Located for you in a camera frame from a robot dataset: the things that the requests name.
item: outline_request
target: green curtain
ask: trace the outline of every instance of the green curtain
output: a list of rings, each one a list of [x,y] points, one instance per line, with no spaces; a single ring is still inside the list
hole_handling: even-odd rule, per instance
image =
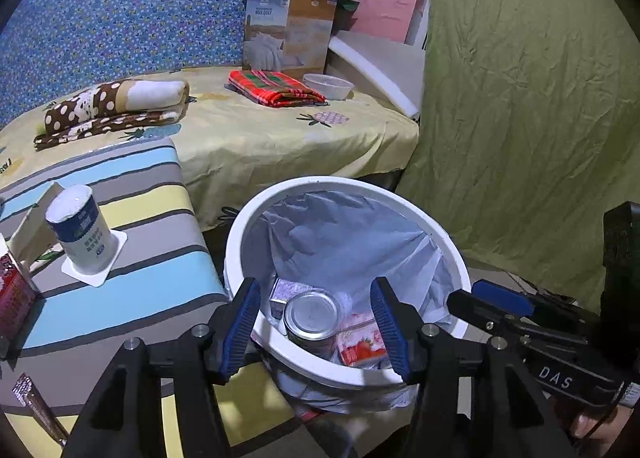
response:
[[[597,309],[602,215],[640,202],[640,44],[613,0],[431,0],[398,193],[472,258]]]

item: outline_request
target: red carton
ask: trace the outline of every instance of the red carton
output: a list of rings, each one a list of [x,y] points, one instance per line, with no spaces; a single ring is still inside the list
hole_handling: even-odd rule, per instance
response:
[[[6,358],[11,340],[24,323],[36,299],[11,256],[0,256],[0,358]]]
[[[351,314],[336,343],[345,366],[361,368],[386,358],[385,343],[373,314]]]

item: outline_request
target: white bowl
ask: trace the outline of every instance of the white bowl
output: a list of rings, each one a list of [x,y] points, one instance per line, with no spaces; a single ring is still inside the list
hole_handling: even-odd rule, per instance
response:
[[[353,84],[348,80],[320,73],[305,73],[302,76],[302,83],[328,100],[345,100],[353,89]]]

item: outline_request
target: pineapple print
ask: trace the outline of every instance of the pineapple print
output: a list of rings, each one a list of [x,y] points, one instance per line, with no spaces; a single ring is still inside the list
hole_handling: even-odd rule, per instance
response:
[[[307,125],[321,123],[325,127],[331,127],[331,124],[344,123],[349,120],[349,118],[335,111],[320,111],[313,115],[300,113],[300,116],[297,117],[296,120],[305,120],[308,122]]]
[[[239,213],[239,209],[235,209],[233,207],[222,207],[222,214],[219,215],[217,219],[223,225],[231,225],[234,221],[236,221]]]

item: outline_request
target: brown polka dot blanket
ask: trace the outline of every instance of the brown polka dot blanket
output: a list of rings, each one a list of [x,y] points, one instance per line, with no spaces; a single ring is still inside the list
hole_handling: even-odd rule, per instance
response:
[[[171,124],[180,120],[188,96],[184,80],[125,78],[98,84],[52,103],[33,144],[40,151],[109,131]]]

